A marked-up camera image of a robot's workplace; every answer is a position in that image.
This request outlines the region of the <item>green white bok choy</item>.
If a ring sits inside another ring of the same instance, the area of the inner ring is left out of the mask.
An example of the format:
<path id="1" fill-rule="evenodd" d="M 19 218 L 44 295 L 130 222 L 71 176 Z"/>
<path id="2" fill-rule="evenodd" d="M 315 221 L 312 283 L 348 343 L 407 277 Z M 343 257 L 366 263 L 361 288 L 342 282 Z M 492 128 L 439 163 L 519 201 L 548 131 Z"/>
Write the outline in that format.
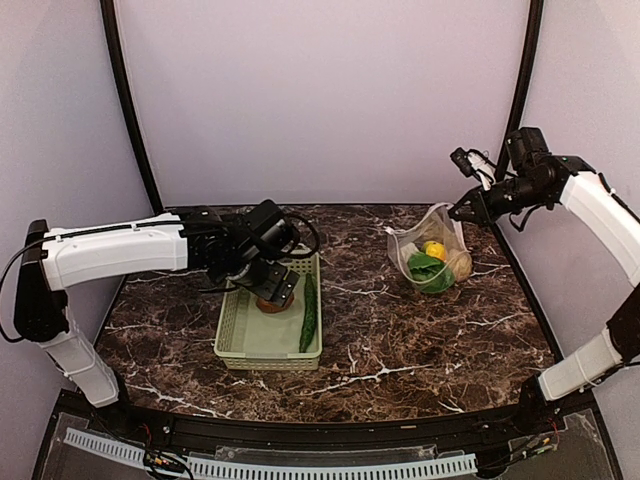
<path id="1" fill-rule="evenodd" d="M 442 260 L 422 252 L 414 253 L 407 266 L 414 285 L 422 293 L 438 294 L 456 282 L 453 271 Z"/>

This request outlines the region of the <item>brown potato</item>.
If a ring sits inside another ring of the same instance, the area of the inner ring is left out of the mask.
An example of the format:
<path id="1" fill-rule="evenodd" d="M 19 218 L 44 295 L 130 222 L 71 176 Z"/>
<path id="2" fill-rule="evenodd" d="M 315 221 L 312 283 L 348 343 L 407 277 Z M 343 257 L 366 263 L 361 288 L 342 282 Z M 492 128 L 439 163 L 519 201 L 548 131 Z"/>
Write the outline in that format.
<path id="1" fill-rule="evenodd" d="M 277 305 L 262 298 L 256 300 L 256 307 L 265 314 L 277 314 L 290 308 L 294 298 L 290 297 L 284 304 Z"/>

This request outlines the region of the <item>clear zip top bag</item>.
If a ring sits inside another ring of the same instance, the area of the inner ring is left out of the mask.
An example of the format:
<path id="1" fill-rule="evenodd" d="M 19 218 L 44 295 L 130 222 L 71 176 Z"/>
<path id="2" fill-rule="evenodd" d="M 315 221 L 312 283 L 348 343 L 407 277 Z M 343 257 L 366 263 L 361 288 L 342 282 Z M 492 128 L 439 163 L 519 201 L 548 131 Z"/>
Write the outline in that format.
<path id="1" fill-rule="evenodd" d="M 432 205 L 413 227 L 385 228 L 387 255 L 402 276 L 419 292 L 442 293 L 472 274 L 462 223 L 453 220 L 450 203 Z"/>

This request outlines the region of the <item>dark green cucumber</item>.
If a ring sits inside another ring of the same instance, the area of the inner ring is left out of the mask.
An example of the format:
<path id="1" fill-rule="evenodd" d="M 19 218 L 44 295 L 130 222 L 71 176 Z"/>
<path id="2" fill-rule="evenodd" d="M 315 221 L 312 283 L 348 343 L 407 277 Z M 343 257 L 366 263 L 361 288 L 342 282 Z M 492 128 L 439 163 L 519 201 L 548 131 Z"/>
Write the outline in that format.
<path id="1" fill-rule="evenodd" d="M 299 352 L 306 353 L 317 326 L 317 286 L 314 276 L 307 273 L 304 285 L 304 316 L 299 337 Z"/>

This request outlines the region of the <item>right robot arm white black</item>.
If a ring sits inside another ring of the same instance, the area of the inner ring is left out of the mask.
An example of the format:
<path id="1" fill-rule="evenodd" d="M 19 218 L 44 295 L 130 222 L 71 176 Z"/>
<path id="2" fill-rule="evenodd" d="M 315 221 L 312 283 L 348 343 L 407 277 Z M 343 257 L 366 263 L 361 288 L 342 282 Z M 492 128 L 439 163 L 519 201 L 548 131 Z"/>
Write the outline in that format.
<path id="1" fill-rule="evenodd" d="M 537 127 L 522 127 L 505 141 L 508 178 L 476 149 L 457 148 L 451 161 L 479 186 L 449 210 L 452 219 L 491 225 L 502 216 L 529 217 L 560 205 L 600 241 L 634 288 L 600 333 L 559 363 L 527 379 L 510 424 L 521 434 L 541 427 L 562 400 L 598 386 L 639 356 L 639 218 L 609 186 L 604 175 L 578 156 L 553 154 Z"/>

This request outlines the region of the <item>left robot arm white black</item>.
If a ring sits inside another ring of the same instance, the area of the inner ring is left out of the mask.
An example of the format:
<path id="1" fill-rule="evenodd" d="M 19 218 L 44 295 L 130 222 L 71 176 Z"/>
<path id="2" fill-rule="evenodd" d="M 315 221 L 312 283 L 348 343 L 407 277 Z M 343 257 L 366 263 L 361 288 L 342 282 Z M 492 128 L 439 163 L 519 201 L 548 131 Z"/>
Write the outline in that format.
<path id="1" fill-rule="evenodd" d="M 203 271 L 208 294 L 244 289 L 277 306 L 292 297 L 299 276 L 287 260 L 306 260 L 320 250 L 302 250 L 298 227 L 309 221 L 264 200 L 245 213 L 218 215 L 209 207 L 180 207 L 142 220 L 86 228 L 29 226 L 24 246 L 9 260 L 19 267 L 14 301 L 14 337 L 6 342 L 39 345 L 89 404 L 120 436 L 141 427 L 124 383 L 96 352 L 71 317 L 67 290 L 94 280 L 148 271 Z"/>

